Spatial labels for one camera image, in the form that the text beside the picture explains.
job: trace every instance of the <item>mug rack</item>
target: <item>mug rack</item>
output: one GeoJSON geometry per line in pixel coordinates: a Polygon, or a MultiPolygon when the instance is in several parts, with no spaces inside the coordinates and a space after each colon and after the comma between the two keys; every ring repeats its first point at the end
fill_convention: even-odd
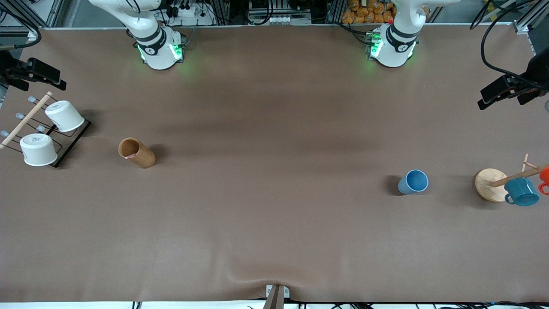
{"type": "Polygon", "coordinates": [[[524,157],[522,171],[511,176],[495,168],[486,168],[479,171],[475,176],[475,188],[478,194],[490,202],[505,202],[507,191],[504,185],[516,178],[528,178],[540,174],[549,164],[535,166],[528,163],[528,154],[524,157]]]}
{"type": "Polygon", "coordinates": [[[33,116],[40,110],[40,109],[45,109],[44,108],[44,105],[48,106],[46,104],[46,102],[49,100],[49,99],[53,99],[53,100],[56,100],[54,97],[53,97],[53,93],[51,92],[47,92],[40,101],[38,102],[35,102],[34,99],[32,100],[29,100],[30,102],[32,102],[33,104],[35,104],[35,106],[30,110],[30,112],[25,115],[22,119],[20,118],[20,115],[17,114],[16,117],[19,118],[21,120],[21,122],[19,124],[17,124],[17,126],[5,137],[5,139],[0,143],[0,149],[4,149],[4,148],[9,148],[9,149],[12,149],[14,151],[18,151],[18,152],[22,152],[21,150],[17,149],[17,148],[14,148],[12,146],[9,145],[10,142],[16,142],[13,140],[13,138],[15,137],[18,137],[19,139],[21,139],[21,136],[18,135],[18,133],[21,131],[21,129],[25,126],[25,125],[28,125],[30,126],[31,128],[33,128],[37,133],[42,133],[42,134],[46,134],[48,136],[50,136],[52,138],[52,140],[57,144],[59,145],[60,147],[57,149],[56,153],[57,153],[57,160],[55,160],[53,163],[50,164],[50,166],[52,167],[59,167],[59,165],[61,164],[61,162],[67,157],[67,155],[70,153],[70,151],[72,150],[72,148],[74,147],[74,145],[76,145],[76,143],[78,142],[78,140],[82,137],[82,135],[84,134],[84,132],[86,132],[86,130],[89,128],[89,126],[92,124],[91,121],[89,121],[88,119],[84,118],[84,123],[82,125],[80,125],[78,128],[76,128],[75,130],[72,131],[72,133],[69,135],[69,134],[66,134],[66,133],[63,133],[63,132],[60,132],[57,128],[57,126],[55,124],[52,124],[52,125],[48,125],[44,122],[41,122],[37,119],[34,119],[33,116]],[[29,121],[35,121],[37,123],[40,123],[40,125],[38,126],[33,126],[29,123],[29,121]],[[54,139],[52,137],[52,134],[58,134],[60,136],[64,136],[64,138],[62,138],[60,141],[54,139]]]}

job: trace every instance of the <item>blue mug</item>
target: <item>blue mug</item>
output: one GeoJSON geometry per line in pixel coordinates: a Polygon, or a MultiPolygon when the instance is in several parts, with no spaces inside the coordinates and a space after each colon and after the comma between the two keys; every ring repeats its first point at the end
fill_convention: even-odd
{"type": "Polygon", "coordinates": [[[536,188],[528,178],[515,178],[505,184],[505,190],[509,192],[505,201],[511,205],[532,206],[540,200],[536,188]]]}
{"type": "Polygon", "coordinates": [[[419,169],[413,169],[399,181],[399,191],[402,194],[414,194],[424,191],[428,185],[427,175],[419,169]]]}

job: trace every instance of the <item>orange mug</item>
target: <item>orange mug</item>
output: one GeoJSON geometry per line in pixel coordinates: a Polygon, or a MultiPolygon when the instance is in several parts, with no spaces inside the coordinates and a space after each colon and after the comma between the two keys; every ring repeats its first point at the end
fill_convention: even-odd
{"type": "Polygon", "coordinates": [[[541,183],[541,185],[537,188],[542,194],[549,195],[549,192],[544,191],[544,187],[549,186],[549,167],[546,167],[541,171],[540,179],[543,183],[541,183]]]}

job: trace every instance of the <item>wooden cylinder cup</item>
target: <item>wooden cylinder cup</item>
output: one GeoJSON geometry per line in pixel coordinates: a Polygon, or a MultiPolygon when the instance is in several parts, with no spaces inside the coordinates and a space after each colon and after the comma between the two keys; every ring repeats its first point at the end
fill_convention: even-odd
{"type": "Polygon", "coordinates": [[[149,168],[156,161],[154,152],[133,137],[128,137],[120,142],[118,145],[118,154],[140,168],[149,168]]]}

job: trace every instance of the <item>upside-down white cup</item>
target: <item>upside-down white cup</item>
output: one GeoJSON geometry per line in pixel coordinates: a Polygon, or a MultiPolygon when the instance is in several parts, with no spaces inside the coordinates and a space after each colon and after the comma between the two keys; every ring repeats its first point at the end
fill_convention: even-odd
{"type": "Polygon", "coordinates": [[[23,136],[19,141],[25,163],[30,166],[44,166],[57,160],[57,153],[53,148],[53,140],[49,135],[34,133],[23,136]]]}
{"type": "Polygon", "coordinates": [[[84,123],[84,117],[69,101],[57,101],[46,108],[46,115],[60,132],[72,131],[84,123]]]}

